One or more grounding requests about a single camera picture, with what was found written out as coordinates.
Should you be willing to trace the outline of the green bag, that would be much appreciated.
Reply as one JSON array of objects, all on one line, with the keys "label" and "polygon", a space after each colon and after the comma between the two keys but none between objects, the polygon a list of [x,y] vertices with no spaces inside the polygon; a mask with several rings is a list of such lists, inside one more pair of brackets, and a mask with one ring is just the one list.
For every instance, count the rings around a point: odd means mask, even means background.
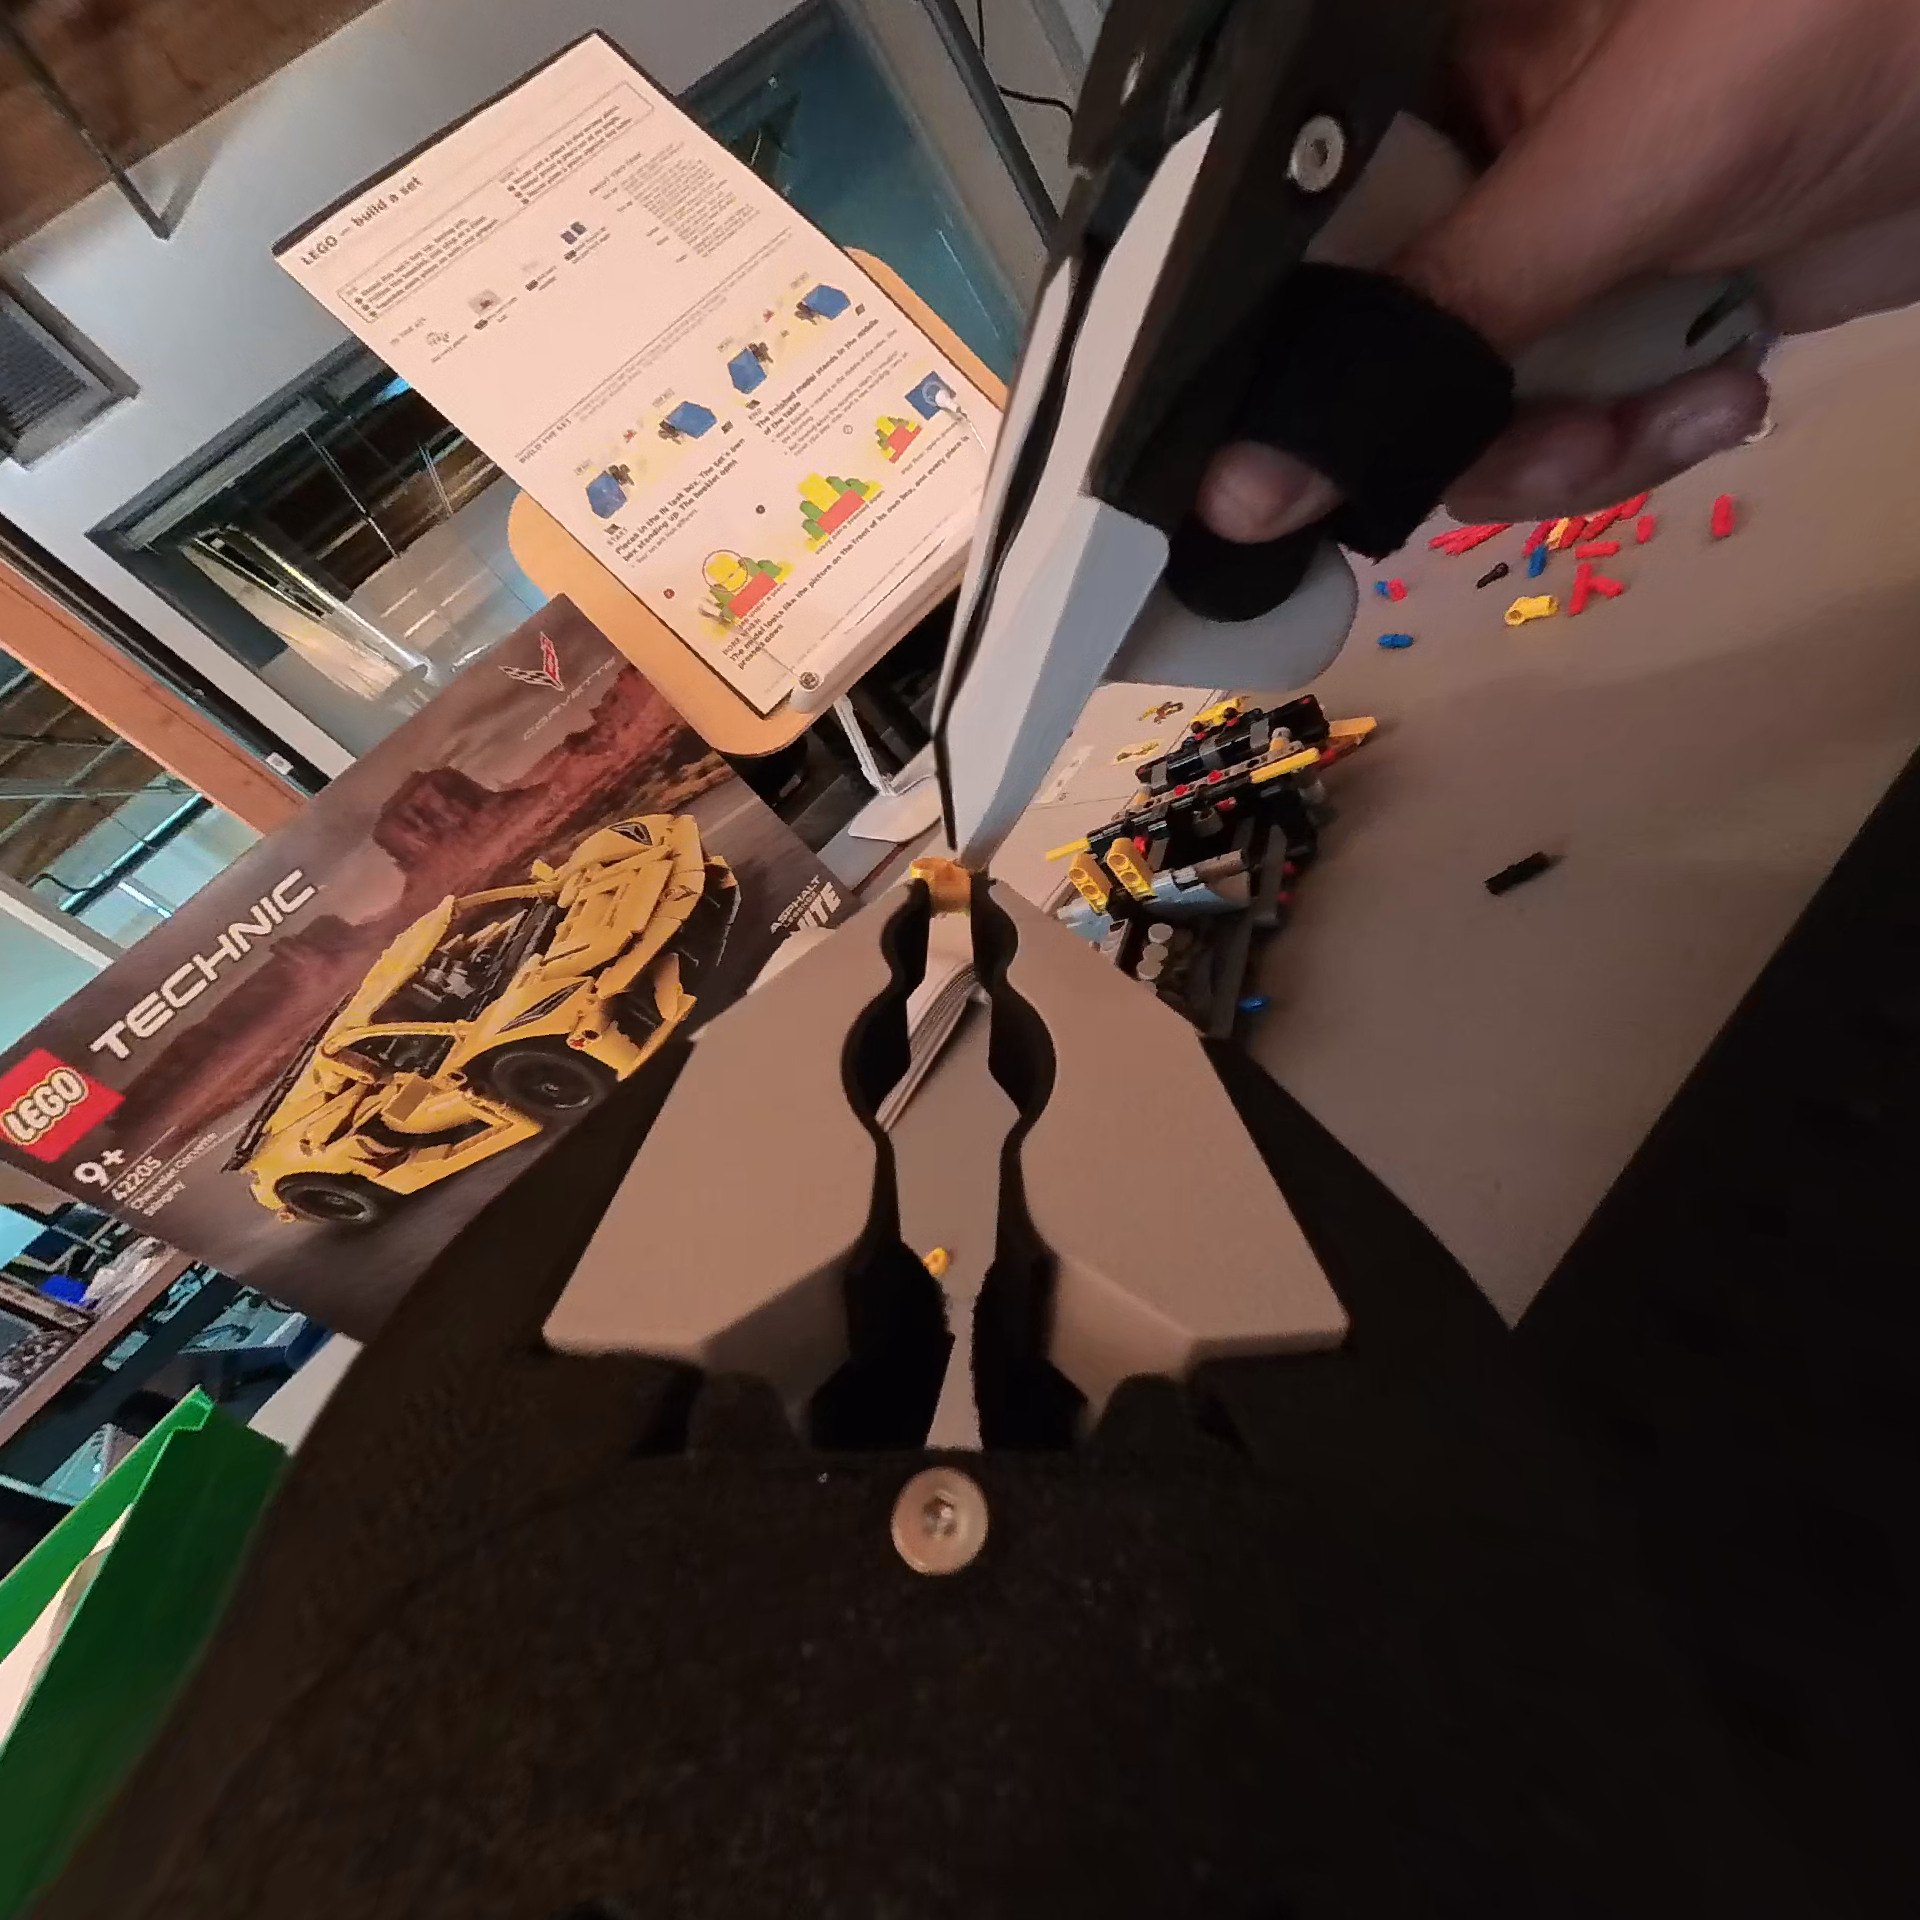
[{"label": "green bag", "polygon": [[214,1632],[289,1452],[189,1393],[2,1575],[2,1799],[108,1792]]}]

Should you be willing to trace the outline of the wooden sheet stand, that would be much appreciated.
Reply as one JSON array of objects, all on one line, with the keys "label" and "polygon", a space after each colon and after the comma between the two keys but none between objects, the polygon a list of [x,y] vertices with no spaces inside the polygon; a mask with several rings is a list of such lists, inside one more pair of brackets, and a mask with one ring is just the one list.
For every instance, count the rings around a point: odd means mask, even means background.
[{"label": "wooden sheet stand", "polygon": [[964,574],[972,544],[955,537],[937,550],[922,588],[884,606],[872,640],[842,652],[819,689],[801,689],[784,707],[759,716],[730,683],[723,683],[649,606],[643,606],[566,525],[558,525],[531,494],[509,509],[509,550],[521,574],[547,596],[573,601],[715,746],[768,758],[787,746],[814,718],[872,672],[913,623],[922,623]]}]

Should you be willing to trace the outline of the person's right hand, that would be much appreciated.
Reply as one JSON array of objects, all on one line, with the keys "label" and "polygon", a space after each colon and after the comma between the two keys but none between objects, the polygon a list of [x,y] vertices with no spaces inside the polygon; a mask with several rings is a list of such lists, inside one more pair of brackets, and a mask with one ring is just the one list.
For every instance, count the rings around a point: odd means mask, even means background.
[{"label": "person's right hand", "polygon": [[[1920,294],[1920,6],[1458,6],[1457,98],[1495,159],[1389,274],[1525,350],[1632,279],[1753,274],[1781,334]],[[1608,403],[1527,403],[1453,487],[1457,518],[1644,494],[1765,416],[1757,359]],[[1225,543],[1320,522],[1337,489],[1230,446],[1196,513]]]}]

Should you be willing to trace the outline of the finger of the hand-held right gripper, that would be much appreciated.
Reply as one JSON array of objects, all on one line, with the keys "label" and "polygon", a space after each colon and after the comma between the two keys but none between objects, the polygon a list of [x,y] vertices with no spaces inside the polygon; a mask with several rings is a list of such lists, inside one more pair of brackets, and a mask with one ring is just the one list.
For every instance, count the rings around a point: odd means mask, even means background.
[{"label": "finger of the hand-held right gripper", "polygon": [[1174,537],[1108,502],[1096,456],[1215,123],[1185,132],[1103,263],[1063,254],[1026,324],[937,683],[944,845],[984,875],[1156,590]]}]

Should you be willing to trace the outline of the lego instruction booklet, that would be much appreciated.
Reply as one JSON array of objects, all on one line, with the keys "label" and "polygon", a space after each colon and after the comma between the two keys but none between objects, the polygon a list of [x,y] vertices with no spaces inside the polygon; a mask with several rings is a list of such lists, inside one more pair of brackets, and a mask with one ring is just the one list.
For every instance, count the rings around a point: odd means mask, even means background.
[{"label": "lego instruction booklet", "polygon": [[[991,875],[1037,908],[1056,908],[1069,885],[1069,860],[1049,856],[1087,827],[1116,821],[1142,786],[1142,767],[1167,758],[1206,707],[1230,699],[1230,689],[1185,683],[1108,683],[1090,697],[1075,733],[1049,762],[1031,807],[998,845]],[[937,918],[924,935],[924,974],[906,1002],[908,1068],[878,1104],[883,1128],[895,1128],[922,1080],[935,1071],[964,1008],[984,998],[964,918]]]}]

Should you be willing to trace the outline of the scattered small lego pieces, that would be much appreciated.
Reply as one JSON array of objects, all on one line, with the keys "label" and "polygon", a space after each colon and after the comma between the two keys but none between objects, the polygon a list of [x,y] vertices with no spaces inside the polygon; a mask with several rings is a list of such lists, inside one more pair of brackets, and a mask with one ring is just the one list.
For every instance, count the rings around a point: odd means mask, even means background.
[{"label": "scattered small lego pieces", "polygon": [[1550,628],[1616,601],[1632,588],[1638,554],[1681,525],[1676,507],[1629,494],[1594,513],[1520,522],[1442,522],[1417,535],[1411,556],[1389,564],[1362,588],[1367,616],[1389,616],[1379,652],[1416,645],[1416,597],[1433,584],[1470,588],[1480,610],[1503,630]]}]

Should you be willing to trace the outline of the lego box with yellow car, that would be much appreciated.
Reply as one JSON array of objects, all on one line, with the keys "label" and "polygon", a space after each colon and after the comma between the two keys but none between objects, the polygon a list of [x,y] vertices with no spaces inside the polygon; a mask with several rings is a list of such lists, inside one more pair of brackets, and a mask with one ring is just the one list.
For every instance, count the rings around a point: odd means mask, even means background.
[{"label": "lego box with yellow car", "polygon": [[845,908],[552,597],[2,1050],[2,1163],[364,1337]]}]

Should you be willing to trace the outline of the printed instruction sheet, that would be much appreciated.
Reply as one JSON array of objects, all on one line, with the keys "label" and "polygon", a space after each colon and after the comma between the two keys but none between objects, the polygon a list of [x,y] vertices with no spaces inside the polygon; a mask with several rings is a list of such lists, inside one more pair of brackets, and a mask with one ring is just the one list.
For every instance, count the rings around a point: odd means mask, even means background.
[{"label": "printed instruction sheet", "polygon": [[276,263],[756,716],[964,572],[996,394],[602,31]]}]

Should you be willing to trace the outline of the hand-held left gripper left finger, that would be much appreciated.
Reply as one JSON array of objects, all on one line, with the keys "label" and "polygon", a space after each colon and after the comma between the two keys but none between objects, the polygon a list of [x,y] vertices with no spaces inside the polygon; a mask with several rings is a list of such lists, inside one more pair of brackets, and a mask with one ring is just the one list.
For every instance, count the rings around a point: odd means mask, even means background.
[{"label": "hand-held left gripper left finger", "polygon": [[817,1449],[922,1449],[955,1350],[883,1104],[937,908],[900,881],[698,1030],[541,1337],[756,1377]]}]

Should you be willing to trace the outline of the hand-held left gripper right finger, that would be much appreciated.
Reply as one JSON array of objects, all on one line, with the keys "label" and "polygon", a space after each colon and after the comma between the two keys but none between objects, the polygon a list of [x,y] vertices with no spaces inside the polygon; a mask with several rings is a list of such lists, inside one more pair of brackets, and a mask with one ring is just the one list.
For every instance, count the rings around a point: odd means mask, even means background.
[{"label": "hand-held left gripper right finger", "polygon": [[1196,1025],[1004,881],[973,878],[972,935],[1015,1109],[972,1335],[984,1449],[1073,1449],[1132,1377],[1337,1350],[1344,1306]]}]

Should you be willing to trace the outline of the wall vent grille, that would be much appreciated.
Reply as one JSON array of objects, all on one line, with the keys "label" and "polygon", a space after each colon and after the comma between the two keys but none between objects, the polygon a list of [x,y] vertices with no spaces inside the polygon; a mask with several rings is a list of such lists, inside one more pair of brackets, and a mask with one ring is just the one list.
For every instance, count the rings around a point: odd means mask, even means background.
[{"label": "wall vent grille", "polygon": [[0,456],[31,469],[137,383],[31,287],[0,279]]}]

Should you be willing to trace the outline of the lego car chassis model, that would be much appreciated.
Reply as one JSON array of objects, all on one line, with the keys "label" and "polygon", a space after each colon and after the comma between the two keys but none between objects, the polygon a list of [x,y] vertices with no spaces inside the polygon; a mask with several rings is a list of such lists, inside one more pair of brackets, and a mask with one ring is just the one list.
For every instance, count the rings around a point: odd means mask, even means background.
[{"label": "lego car chassis model", "polygon": [[1237,1041],[1267,1009],[1251,966],[1317,860],[1326,773],[1376,734],[1376,716],[1326,716],[1306,691],[1215,697],[1185,733],[1116,758],[1136,789],[1048,854],[1063,868],[1049,918],[1206,1041]]}]

